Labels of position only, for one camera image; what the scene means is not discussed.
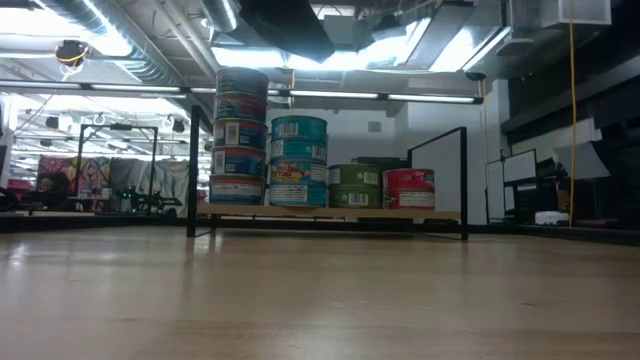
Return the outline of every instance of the wooden floor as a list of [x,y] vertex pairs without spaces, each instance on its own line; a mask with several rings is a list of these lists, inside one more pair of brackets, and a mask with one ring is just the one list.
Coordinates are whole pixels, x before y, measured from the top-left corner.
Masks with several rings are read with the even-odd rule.
[[0,235],[0,359],[640,358],[640,249],[394,239]]

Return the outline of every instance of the blue tuna can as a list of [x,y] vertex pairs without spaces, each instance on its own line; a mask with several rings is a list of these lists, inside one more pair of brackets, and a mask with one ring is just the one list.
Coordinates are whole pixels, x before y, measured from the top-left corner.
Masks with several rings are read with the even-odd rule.
[[248,68],[226,67],[216,74],[216,91],[219,94],[243,92],[265,99],[269,88],[269,77]]
[[326,207],[327,187],[324,185],[271,185],[269,202],[272,206]]
[[267,146],[267,125],[250,120],[218,120],[213,123],[214,145],[246,146],[264,150]]
[[270,165],[271,184],[324,184],[327,183],[327,166],[304,159],[274,160]]
[[215,120],[245,119],[264,123],[267,100],[245,93],[225,93],[214,99]]
[[327,163],[327,143],[307,139],[283,139],[271,142],[271,160],[306,159]]
[[293,137],[327,142],[327,122],[313,116],[283,116],[271,121],[274,140]]
[[246,147],[213,149],[213,175],[248,175],[264,178],[266,154]]
[[212,204],[262,205],[263,182],[248,176],[211,176]]

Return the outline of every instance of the whiteboard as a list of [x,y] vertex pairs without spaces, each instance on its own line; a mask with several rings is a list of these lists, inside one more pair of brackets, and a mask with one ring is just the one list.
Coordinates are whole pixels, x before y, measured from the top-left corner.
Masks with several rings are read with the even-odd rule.
[[506,158],[504,161],[504,181],[517,181],[536,177],[536,152],[527,151]]
[[489,219],[504,219],[504,181],[502,162],[487,164]]

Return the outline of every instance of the air vent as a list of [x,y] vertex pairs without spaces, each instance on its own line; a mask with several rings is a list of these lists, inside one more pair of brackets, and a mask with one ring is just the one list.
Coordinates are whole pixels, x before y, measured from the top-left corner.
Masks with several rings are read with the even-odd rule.
[[369,132],[382,132],[382,123],[380,121],[369,121]]

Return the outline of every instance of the tuna can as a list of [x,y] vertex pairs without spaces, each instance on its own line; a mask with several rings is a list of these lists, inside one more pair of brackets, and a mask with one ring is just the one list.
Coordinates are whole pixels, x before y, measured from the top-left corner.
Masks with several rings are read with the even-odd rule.
[[435,209],[433,170],[389,170],[382,174],[382,178],[386,209]]
[[327,182],[327,167],[305,159],[271,162],[271,184],[322,184]]
[[329,207],[380,208],[380,189],[373,186],[335,186],[329,188]]
[[266,154],[247,147],[222,147],[213,150],[213,175],[248,175],[264,178]]
[[269,199],[272,206],[326,207],[327,187],[324,184],[271,185]]
[[247,176],[210,176],[212,204],[262,205],[262,180]]
[[333,165],[329,167],[329,187],[333,186],[380,187],[380,168],[374,165]]
[[307,138],[327,142],[327,122],[313,116],[283,116],[271,121],[274,140]]
[[215,98],[215,120],[245,119],[265,122],[267,100],[246,93],[226,93]]
[[307,159],[327,163],[327,144],[307,139],[271,141],[271,160]]
[[250,120],[219,120],[213,124],[214,145],[246,146],[264,150],[267,146],[267,125]]
[[269,77],[264,73],[242,67],[226,67],[216,74],[218,95],[242,92],[266,99]]

